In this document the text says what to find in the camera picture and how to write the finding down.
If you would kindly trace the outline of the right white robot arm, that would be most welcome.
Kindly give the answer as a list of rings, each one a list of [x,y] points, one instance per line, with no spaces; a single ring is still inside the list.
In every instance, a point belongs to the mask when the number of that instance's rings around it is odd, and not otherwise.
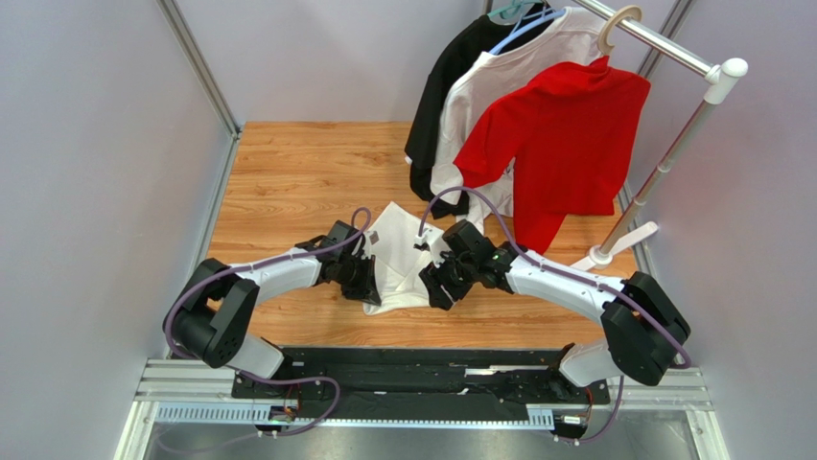
[[[434,308],[449,310],[475,284],[541,299],[594,321],[603,338],[566,346],[551,364],[577,387],[625,376],[658,385],[682,353],[690,326],[651,275],[605,277],[553,262],[513,241],[493,244],[464,220],[445,231],[419,278]]]

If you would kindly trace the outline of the white cloth napkin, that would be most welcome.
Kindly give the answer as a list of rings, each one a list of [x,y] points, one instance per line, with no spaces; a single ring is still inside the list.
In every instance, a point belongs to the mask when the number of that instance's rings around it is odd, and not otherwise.
[[[429,263],[439,262],[440,253],[448,245],[442,241],[443,230],[427,224],[424,231],[429,236],[431,251],[414,249],[413,240],[420,223],[420,218],[391,201],[367,230],[377,231],[380,237],[373,256],[377,259],[376,284],[382,304],[377,307],[363,303],[364,314],[430,306],[419,272]]]

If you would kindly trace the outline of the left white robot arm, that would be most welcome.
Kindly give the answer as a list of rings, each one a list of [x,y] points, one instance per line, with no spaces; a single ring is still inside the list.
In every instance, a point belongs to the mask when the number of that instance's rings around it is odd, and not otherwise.
[[[379,305],[377,259],[365,244],[362,230],[338,220],[328,234],[268,259],[246,264],[207,259],[167,313],[165,337],[181,357],[269,379],[285,355],[249,332],[255,309],[290,291],[329,283],[338,284],[346,299]]]

